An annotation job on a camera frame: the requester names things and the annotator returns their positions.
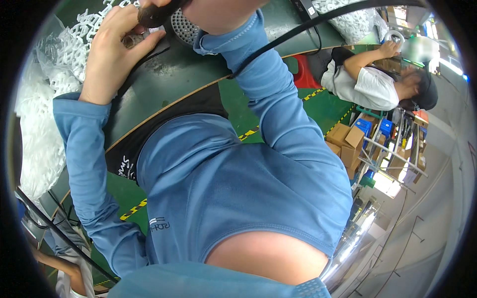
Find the round perforated metal plate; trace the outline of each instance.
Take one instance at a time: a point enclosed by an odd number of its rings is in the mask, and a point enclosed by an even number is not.
[[[199,27],[189,22],[180,8],[171,16],[171,25],[179,39],[190,46],[194,45]]]

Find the blue long-sleeve shirt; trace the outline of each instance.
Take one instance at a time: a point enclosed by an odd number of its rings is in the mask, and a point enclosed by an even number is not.
[[[234,72],[267,43],[257,11],[233,32],[199,34],[194,50],[222,54]],[[333,254],[352,204],[342,162],[305,113],[275,50],[236,80],[260,118],[265,143],[242,144],[231,123],[213,114],[181,116],[161,126],[137,163],[148,198],[147,236],[118,218],[106,190],[102,127],[110,105],[71,100],[78,96],[72,94],[54,100],[76,214],[118,276],[147,264],[204,262],[220,241],[246,231],[287,234]]]

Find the blue face mask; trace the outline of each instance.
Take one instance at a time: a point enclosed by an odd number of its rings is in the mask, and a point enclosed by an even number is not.
[[[108,297],[331,298],[318,277],[292,286],[193,262],[143,267],[121,279],[109,291]]]

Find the gray pants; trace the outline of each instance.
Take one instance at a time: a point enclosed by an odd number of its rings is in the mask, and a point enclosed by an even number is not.
[[[53,220],[54,224],[61,222],[64,219],[64,214],[61,210],[58,211],[56,214],[55,219]],[[73,229],[70,222],[66,219],[60,225],[57,226],[63,234],[65,234],[73,243],[76,244],[80,249],[82,247],[88,248],[89,245],[85,243],[84,239]],[[70,246],[64,242],[60,236],[58,236],[55,232],[51,231],[51,229],[46,230],[45,236],[43,238],[48,246],[53,250],[55,256],[57,254],[63,254],[67,251]]]

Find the pile of white plastic parts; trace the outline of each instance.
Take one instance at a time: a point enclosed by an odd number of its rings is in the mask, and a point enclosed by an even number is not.
[[[105,7],[98,13],[88,14],[86,9],[78,14],[78,23],[71,28],[64,28],[55,17],[47,24],[47,32],[40,37],[25,64],[15,105],[23,138],[20,187],[36,205],[56,184],[66,164],[52,100],[81,90],[91,41],[114,2],[104,0]],[[119,6],[131,3],[123,0]],[[139,1],[133,4],[139,7]]]

